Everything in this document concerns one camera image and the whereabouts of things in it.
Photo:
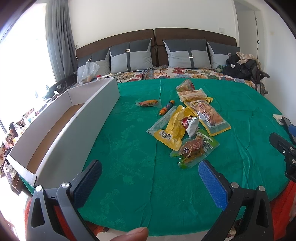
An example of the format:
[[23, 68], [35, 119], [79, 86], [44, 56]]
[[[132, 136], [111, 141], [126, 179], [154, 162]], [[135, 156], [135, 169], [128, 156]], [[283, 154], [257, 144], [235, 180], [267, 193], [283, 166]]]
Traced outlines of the left hand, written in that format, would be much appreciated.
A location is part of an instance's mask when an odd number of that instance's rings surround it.
[[146, 241], [148, 236], [149, 230], [146, 227], [139, 227], [126, 234], [114, 237], [110, 241]]

